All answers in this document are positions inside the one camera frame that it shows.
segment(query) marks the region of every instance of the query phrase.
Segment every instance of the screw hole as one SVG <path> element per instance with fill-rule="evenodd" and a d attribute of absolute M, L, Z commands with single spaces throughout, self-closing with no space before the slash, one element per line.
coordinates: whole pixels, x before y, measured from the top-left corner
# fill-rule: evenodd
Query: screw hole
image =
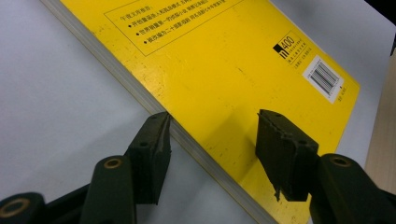
<path fill-rule="evenodd" d="M 341 157 L 331 157 L 331 162 L 338 166 L 343 166 L 343 167 L 350 166 L 350 161 Z"/>
<path fill-rule="evenodd" d="M 147 143 L 147 142 L 141 142 L 140 143 L 140 146 L 141 147 L 147 147 L 149 145 L 149 143 Z"/>
<path fill-rule="evenodd" d="M 0 208 L 0 217 L 13 217 L 29 207 L 29 203 L 30 201 L 25 198 L 15 199 Z"/>
<path fill-rule="evenodd" d="M 105 168 L 107 169 L 115 169 L 121 166 L 122 161 L 120 159 L 110 159 L 105 162 Z"/>

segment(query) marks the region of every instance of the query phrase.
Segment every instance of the barcode label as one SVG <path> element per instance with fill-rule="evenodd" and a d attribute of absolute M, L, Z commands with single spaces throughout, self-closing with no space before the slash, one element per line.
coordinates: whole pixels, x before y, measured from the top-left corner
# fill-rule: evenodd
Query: barcode label
<path fill-rule="evenodd" d="M 326 99 L 334 103 L 344 80 L 318 55 L 308 65 L 303 75 Z"/>

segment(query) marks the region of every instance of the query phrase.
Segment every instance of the book cover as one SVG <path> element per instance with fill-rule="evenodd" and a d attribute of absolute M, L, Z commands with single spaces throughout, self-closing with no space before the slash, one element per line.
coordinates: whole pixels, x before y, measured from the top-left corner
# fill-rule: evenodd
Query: book cover
<path fill-rule="evenodd" d="M 306 223 L 255 155 L 257 113 L 283 114 L 334 152 L 359 84 L 265 0 L 43 0 L 258 221 Z"/>

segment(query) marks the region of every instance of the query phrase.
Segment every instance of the white table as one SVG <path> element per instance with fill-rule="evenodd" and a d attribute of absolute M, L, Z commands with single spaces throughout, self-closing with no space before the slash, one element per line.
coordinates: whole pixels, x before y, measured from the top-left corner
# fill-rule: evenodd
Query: white table
<path fill-rule="evenodd" d="M 274 2 L 361 84 L 338 152 L 363 165 L 395 27 L 362 0 Z M 0 1 L 0 200 L 35 191 L 50 202 L 89 183 L 148 116 L 41 2 Z M 172 147 L 159 206 L 138 205 L 138 223 L 255 222 Z"/>

